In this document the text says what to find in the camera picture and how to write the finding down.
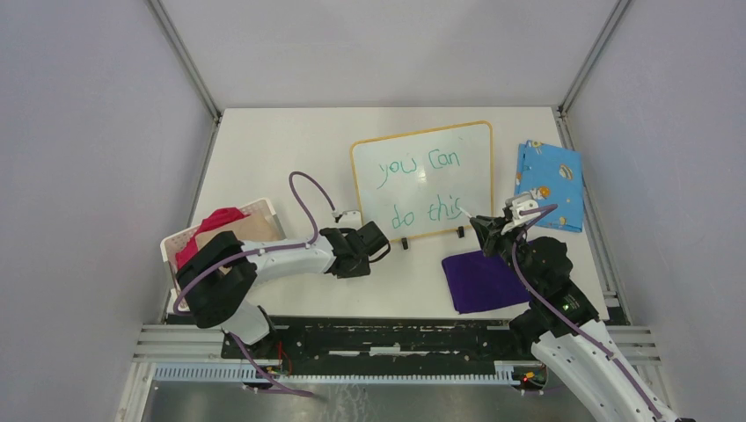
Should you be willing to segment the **yellow framed whiteboard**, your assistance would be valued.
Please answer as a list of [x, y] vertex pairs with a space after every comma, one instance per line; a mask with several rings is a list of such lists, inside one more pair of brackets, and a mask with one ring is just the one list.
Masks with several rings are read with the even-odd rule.
[[350, 148], [362, 222], [390, 240], [469, 227], [494, 212], [494, 133], [484, 120], [390, 135]]

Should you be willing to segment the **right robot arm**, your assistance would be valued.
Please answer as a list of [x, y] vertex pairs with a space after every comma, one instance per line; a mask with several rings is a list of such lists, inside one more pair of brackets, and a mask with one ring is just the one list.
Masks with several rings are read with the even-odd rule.
[[536, 219], [470, 220], [484, 255], [503, 259], [530, 294], [528, 310], [508, 325], [510, 352], [545, 364], [597, 421], [681, 420], [642, 381], [596, 307], [571, 280], [567, 245], [550, 236], [528, 239]]

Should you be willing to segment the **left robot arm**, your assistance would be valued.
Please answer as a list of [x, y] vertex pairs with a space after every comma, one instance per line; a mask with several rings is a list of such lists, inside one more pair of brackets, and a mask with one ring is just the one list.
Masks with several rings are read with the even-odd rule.
[[266, 311], [249, 301], [252, 288], [307, 273], [368, 276], [390, 250], [374, 222], [359, 229], [324, 228], [308, 240], [245, 241], [224, 231], [177, 271], [174, 304], [186, 304], [197, 327], [217, 327], [236, 336], [253, 357], [266, 358], [276, 347], [276, 335]]

